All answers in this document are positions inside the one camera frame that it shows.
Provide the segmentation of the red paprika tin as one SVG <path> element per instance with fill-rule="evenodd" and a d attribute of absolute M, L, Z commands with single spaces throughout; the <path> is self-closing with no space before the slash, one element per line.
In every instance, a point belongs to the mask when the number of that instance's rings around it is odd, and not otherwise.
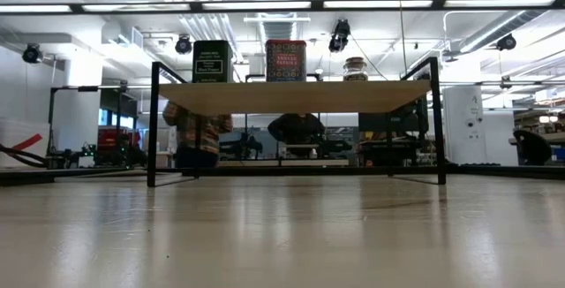
<path fill-rule="evenodd" d="M 306 43 L 304 41 L 266 41 L 266 82 L 305 81 Z"/>

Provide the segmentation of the dark green pepper tin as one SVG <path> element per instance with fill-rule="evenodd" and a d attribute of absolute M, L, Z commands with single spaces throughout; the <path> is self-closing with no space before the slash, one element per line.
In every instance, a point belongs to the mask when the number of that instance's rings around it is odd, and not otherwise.
<path fill-rule="evenodd" d="M 232 58 L 232 48 L 227 41 L 196 41 L 192 51 L 192 82 L 230 83 Z"/>

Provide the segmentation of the wooden shelf with black legs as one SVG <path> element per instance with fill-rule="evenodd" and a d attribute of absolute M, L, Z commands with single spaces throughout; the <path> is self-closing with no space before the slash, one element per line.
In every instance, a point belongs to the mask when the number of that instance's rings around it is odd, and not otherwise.
<path fill-rule="evenodd" d="M 147 185 L 156 186 L 158 100 L 162 96 L 197 115 L 274 113 L 390 113 L 427 93 L 433 96 L 435 172 L 446 183 L 439 63 L 429 57 L 400 80 L 344 82 L 186 83 L 152 63 Z"/>

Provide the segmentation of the person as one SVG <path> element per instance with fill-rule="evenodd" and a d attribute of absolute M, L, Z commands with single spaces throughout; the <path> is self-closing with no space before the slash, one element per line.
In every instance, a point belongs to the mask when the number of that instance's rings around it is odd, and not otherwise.
<path fill-rule="evenodd" d="M 168 126 L 176 127 L 177 168 L 214 168 L 219 160 L 219 138 L 233 129 L 231 114 L 202 116 L 168 101 L 163 113 Z"/>
<path fill-rule="evenodd" d="M 267 127 L 268 132 L 278 142 L 286 145 L 286 151 L 299 158 L 308 158 L 311 148 L 290 148 L 290 145 L 314 144 L 316 137 L 322 135 L 325 126 L 313 114 L 282 114 Z"/>
<path fill-rule="evenodd" d="M 541 135 L 526 130 L 515 130 L 517 152 L 524 165 L 543 166 L 552 156 L 549 143 Z"/>

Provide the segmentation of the background robot workstation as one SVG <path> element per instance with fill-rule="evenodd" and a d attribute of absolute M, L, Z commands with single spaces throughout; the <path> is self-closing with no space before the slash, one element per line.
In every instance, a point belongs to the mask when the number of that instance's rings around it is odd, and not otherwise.
<path fill-rule="evenodd" d="M 242 135 L 240 140 L 220 143 L 219 167 L 345 167 L 346 155 L 353 149 L 345 140 L 327 140 L 313 136 L 311 144 L 275 144 L 272 158 L 260 158 L 263 144 L 253 136 Z"/>

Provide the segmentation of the brown-lidded glass spice jar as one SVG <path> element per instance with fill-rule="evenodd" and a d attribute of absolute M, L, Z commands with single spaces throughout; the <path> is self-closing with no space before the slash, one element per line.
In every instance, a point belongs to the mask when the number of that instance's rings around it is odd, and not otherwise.
<path fill-rule="evenodd" d="M 366 72 L 367 63 L 362 57 L 350 57 L 343 65 L 344 81 L 367 81 L 368 74 Z"/>

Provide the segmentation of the black ceiling spotlight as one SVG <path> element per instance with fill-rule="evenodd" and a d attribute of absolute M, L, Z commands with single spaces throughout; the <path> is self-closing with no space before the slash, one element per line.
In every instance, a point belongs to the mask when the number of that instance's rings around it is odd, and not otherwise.
<path fill-rule="evenodd" d="M 41 46 L 37 43 L 28 43 L 22 54 L 22 59 L 28 64 L 39 64 L 42 62 L 43 54 Z"/>
<path fill-rule="evenodd" d="M 178 36 L 175 45 L 175 51 L 179 55 L 186 55 L 192 52 L 191 37 L 188 34 L 183 34 Z"/>
<path fill-rule="evenodd" d="M 508 34 L 496 42 L 496 49 L 499 51 L 512 50 L 516 47 L 516 39 L 512 34 Z"/>
<path fill-rule="evenodd" d="M 347 46 L 350 35 L 350 25 L 347 19 L 339 19 L 336 22 L 333 33 L 331 34 L 331 39 L 328 45 L 328 49 L 332 53 L 339 53 L 344 50 Z"/>

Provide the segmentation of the dark equipment rack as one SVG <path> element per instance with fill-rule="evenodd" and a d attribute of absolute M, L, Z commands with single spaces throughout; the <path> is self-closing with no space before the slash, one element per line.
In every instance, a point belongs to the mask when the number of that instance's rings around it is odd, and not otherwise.
<path fill-rule="evenodd" d="M 358 159 L 362 167 L 417 166 L 429 129 L 425 97 L 389 113 L 359 113 Z"/>

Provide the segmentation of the black beam with light strips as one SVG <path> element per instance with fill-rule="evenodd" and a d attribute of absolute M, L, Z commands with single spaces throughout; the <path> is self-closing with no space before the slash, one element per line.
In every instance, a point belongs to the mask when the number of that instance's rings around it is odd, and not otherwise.
<path fill-rule="evenodd" d="M 159 15 L 315 11 L 565 10 L 565 0 L 251 0 L 110 4 L 0 4 L 0 15 Z"/>

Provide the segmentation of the red tool cabinet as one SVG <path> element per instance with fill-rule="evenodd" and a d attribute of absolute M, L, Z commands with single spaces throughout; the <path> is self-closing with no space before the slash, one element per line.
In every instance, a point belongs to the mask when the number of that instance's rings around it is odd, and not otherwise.
<path fill-rule="evenodd" d="M 139 134 L 125 129 L 101 129 L 94 163 L 100 166 L 131 167 L 142 164 Z"/>

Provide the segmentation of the white cabinet with symbols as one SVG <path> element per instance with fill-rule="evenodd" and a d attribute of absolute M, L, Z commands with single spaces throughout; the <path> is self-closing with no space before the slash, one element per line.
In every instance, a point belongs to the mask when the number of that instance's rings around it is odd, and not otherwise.
<path fill-rule="evenodd" d="M 481 88 L 449 87 L 442 91 L 446 154 L 456 164 L 486 161 Z"/>

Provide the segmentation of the black metal rack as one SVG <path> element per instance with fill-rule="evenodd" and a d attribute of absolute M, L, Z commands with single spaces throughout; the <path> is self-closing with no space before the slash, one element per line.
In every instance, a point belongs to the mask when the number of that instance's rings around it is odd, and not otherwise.
<path fill-rule="evenodd" d="M 46 152 L 49 166 L 53 169 L 145 167 L 147 154 L 141 146 L 143 133 L 138 129 L 138 100 L 128 90 L 126 85 L 51 88 Z M 94 156 L 101 129 L 137 132 L 143 163 L 131 167 L 96 165 Z"/>

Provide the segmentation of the black aluminium table frame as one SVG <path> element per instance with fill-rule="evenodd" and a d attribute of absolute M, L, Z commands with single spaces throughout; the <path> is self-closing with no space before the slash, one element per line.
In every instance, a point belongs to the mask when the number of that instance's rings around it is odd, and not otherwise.
<path fill-rule="evenodd" d="M 443 168 L 425 167 L 219 167 L 213 169 L 169 169 L 155 171 L 109 169 L 72 170 L 10 170 L 0 171 L 0 186 L 24 186 L 53 183 L 57 178 L 109 178 L 113 176 L 144 176 L 147 185 L 156 185 L 156 178 L 180 173 L 189 177 L 283 177 L 283 176 L 369 176 L 369 175 L 435 175 L 445 178 L 448 174 L 499 176 L 505 178 L 539 178 L 565 180 L 565 167 L 550 166 L 495 166 L 455 165 Z"/>

